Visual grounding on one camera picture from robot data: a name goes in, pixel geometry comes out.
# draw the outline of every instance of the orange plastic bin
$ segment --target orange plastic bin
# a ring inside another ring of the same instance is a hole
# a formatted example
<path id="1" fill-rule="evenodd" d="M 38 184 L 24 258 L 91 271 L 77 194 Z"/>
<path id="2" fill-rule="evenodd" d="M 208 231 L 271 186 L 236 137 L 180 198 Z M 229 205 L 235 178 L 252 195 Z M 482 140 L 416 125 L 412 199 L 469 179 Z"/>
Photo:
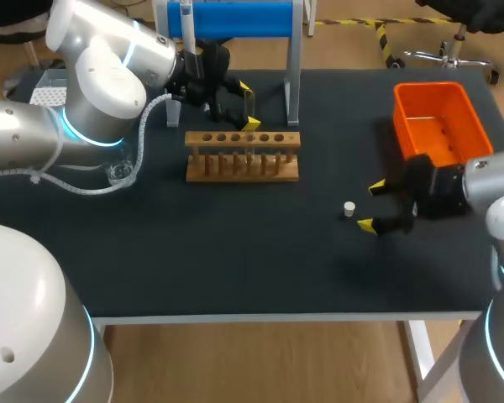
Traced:
<path id="1" fill-rule="evenodd" d="M 394 126 L 405 159 L 427 154 L 439 167 L 493 153 L 459 83 L 406 82 L 394 88 L 394 97 Z"/>

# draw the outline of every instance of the clear tube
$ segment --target clear tube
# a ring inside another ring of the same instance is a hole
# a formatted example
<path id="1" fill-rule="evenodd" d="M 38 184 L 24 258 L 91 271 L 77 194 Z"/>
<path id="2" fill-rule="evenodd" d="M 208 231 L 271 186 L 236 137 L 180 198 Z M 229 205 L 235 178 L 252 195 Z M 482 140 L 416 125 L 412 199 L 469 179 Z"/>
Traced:
<path id="1" fill-rule="evenodd" d="M 161 95 L 157 98 L 155 98 L 153 101 L 151 101 L 147 107 L 145 107 L 144 111 L 142 112 L 142 116 L 140 118 L 140 125 L 138 129 L 138 153 L 136 156 L 136 163 L 134 164 L 134 168 L 131 171 L 130 175 L 127 176 L 126 178 L 122 179 L 119 183 L 116 185 L 106 187 L 104 189 L 81 189 L 79 187 L 75 187 L 72 185 L 69 185 L 68 183 L 52 176 L 49 174 L 45 173 L 45 170 L 48 169 L 52 163 L 56 160 L 58 155 L 60 154 L 59 151 L 61 151 L 61 144 L 63 144 L 63 138 L 60 137 L 59 140 L 59 145 L 56 147 L 56 149 L 59 149 L 58 153 L 54 154 L 53 157 L 50 159 L 50 164 L 47 163 L 46 166 L 43 167 L 42 170 L 37 171 L 37 170 L 32 170 L 32 169 L 25 169 L 25 168 L 20 168 L 20 169 L 14 169 L 14 170 L 0 170 L 0 176 L 5 176 L 5 175 L 30 175 L 32 178 L 37 178 L 37 180 L 32 180 L 33 183 L 37 183 L 39 181 L 39 178 L 43 178 L 46 181 L 49 181 L 51 183 L 54 183 L 55 185 L 61 187 L 62 189 L 65 189 L 66 191 L 70 191 L 71 193 L 76 193 L 77 195 L 83 195 L 83 196 L 99 196 L 99 195 L 106 195 L 108 193 L 112 193 L 113 191 L 116 191 L 118 189 L 122 189 L 127 186 L 131 186 L 134 181 L 136 181 L 136 175 L 140 171 L 140 168 L 142 166 L 142 161 L 144 159 L 144 131 L 145 131 L 145 124 L 148 120 L 148 116 L 150 115 L 151 111 L 155 106 L 157 106 L 161 102 L 165 102 L 167 99 L 171 98 L 171 94 L 164 94 Z M 58 119 L 58 127 L 61 130 L 61 125 L 60 125 L 60 120 Z"/>

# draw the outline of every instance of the black table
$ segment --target black table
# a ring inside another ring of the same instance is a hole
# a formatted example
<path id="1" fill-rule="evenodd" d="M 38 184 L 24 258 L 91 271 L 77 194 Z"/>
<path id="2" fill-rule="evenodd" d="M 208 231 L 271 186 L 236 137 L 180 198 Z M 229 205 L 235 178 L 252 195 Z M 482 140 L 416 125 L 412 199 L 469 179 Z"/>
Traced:
<path id="1" fill-rule="evenodd" d="M 285 125 L 282 73 L 238 74 L 256 90 L 262 129 L 293 130 Z M 166 128 L 160 107 L 132 188 L 80 197 L 27 177 L 0 178 L 0 224 L 41 242 L 88 311 L 116 322 L 243 314 L 401 320 L 480 311 L 492 295 L 481 217 L 419 221 L 408 235 L 382 238 L 339 220 L 346 201 L 356 203 L 358 217 L 396 210 L 393 198 L 374 199 L 367 187 L 401 161 L 391 122 L 398 82 L 460 82 L 495 150 L 504 149 L 504 122 L 480 73 L 304 71 L 301 80 L 297 183 L 186 183 L 185 131 L 232 128 L 190 107 L 178 129 Z M 81 184 L 96 182 L 85 175 Z"/>

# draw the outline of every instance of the yellow black tape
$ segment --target yellow black tape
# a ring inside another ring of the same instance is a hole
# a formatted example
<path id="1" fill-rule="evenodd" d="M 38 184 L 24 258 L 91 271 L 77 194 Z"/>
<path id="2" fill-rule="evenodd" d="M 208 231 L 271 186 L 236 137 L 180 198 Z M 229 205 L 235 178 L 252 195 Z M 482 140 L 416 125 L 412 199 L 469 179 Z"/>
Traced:
<path id="1" fill-rule="evenodd" d="M 379 40 L 379 46 L 381 47 L 381 52 L 383 54 L 383 60 L 385 61 L 386 68 L 401 68 L 401 62 L 392 55 L 390 45 L 388 44 L 388 40 L 386 40 L 386 26 L 379 23 L 375 24 L 375 32 L 377 33 L 377 39 Z"/>
<path id="2" fill-rule="evenodd" d="M 369 25 L 376 24 L 452 24 L 450 18 L 349 18 L 349 19 L 320 19 L 316 21 L 319 25 Z"/>

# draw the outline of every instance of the white frame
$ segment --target white frame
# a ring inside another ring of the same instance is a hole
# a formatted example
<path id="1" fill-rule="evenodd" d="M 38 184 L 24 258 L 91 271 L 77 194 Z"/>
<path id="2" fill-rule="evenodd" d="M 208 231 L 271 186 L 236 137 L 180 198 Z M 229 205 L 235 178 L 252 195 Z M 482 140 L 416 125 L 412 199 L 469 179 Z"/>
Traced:
<path id="1" fill-rule="evenodd" d="M 155 28 L 165 37 L 170 36 L 168 27 L 168 2 L 179 0 L 153 0 L 153 14 L 155 16 Z M 302 15 L 304 14 L 307 0 L 291 0 L 293 2 L 292 37 L 288 40 L 286 75 L 284 77 L 284 91 L 286 94 L 286 117 L 288 126 L 299 124 L 299 96 L 301 92 L 301 53 L 302 53 Z M 315 18 L 315 2 L 312 10 Z M 176 128 L 179 126 L 181 103 L 170 100 L 166 102 L 167 126 Z"/>
<path id="2" fill-rule="evenodd" d="M 316 28 L 316 8 L 318 0 L 304 0 L 304 9 L 306 11 L 306 22 L 308 24 L 308 36 L 313 36 L 313 30 Z"/>
<path id="3" fill-rule="evenodd" d="M 431 313 L 295 313 L 295 314 L 231 314 L 231 315 L 175 315 L 153 317 L 94 317 L 93 322 L 104 336 L 110 325 L 153 325 L 186 323 L 243 323 L 243 322 L 358 322 L 404 321 L 407 341 L 417 377 L 419 403 L 439 403 L 459 383 L 459 350 L 472 322 L 480 312 Z M 467 322 L 435 362 L 428 330 L 424 320 L 460 320 Z"/>

